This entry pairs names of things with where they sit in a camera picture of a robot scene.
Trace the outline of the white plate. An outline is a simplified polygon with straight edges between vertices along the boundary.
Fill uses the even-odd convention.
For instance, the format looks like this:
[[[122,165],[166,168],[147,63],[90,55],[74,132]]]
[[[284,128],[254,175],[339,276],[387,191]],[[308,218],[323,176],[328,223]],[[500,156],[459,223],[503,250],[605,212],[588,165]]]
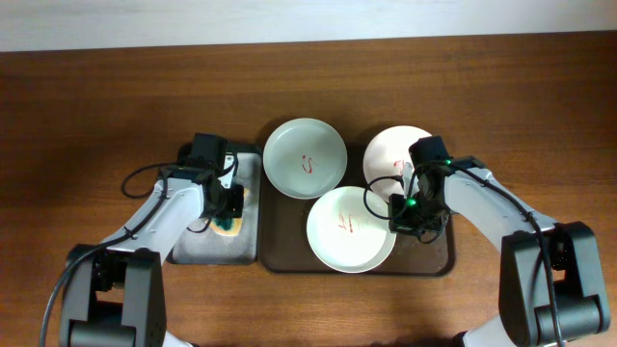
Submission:
[[[396,235],[379,217],[387,204],[371,191],[336,188],[310,209],[307,239],[316,257],[338,272],[358,274],[380,266],[394,248]]]

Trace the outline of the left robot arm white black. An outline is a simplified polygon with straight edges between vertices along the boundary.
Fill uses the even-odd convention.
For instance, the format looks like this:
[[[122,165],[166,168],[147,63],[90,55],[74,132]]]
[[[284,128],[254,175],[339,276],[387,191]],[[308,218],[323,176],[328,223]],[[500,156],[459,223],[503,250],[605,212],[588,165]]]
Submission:
[[[231,184],[238,149],[198,133],[156,168],[145,203],[120,229],[67,255],[51,294],[62,300],[60,345],[184,345],[167,328],[162,265],[195,221],[240,216],[243,198]]]

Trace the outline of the pale green plate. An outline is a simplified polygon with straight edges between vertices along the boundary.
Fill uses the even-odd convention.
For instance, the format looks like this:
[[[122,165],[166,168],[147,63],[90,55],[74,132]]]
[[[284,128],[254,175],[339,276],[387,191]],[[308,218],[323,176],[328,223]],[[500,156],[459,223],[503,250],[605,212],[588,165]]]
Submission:
[[[263,168],[270,183],[293,199],[318,198],[343,178],[347,147],[322,120],[300,118],[276,128],[266,141]]]

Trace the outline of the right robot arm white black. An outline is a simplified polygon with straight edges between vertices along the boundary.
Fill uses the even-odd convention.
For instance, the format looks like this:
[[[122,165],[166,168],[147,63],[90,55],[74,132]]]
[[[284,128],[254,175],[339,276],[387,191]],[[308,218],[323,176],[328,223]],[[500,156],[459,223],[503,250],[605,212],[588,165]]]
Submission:
[[[611,313],[593,230],[560,223],[504,188],[473,156],[450,156],[439,136],[409,147],[412,166],[389,198],[389,229],[439,237],[452,215],[500,254],[498,315],[460,333],[460,346],[563,346],[608,330]]]

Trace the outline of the green yellow sponge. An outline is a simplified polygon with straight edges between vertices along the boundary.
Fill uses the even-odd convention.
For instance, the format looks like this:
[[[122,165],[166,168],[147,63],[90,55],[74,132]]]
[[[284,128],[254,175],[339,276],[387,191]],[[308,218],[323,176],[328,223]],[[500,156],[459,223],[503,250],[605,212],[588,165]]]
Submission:
[[[244,207],[245,198],[249,195],[249,190],[244,187]],[[218,219],[213,218],[210,222],[209,228],[222,236],[235,237],[240,233],[240,229],[243,223],[243,212],[240,218],[235,219]]]

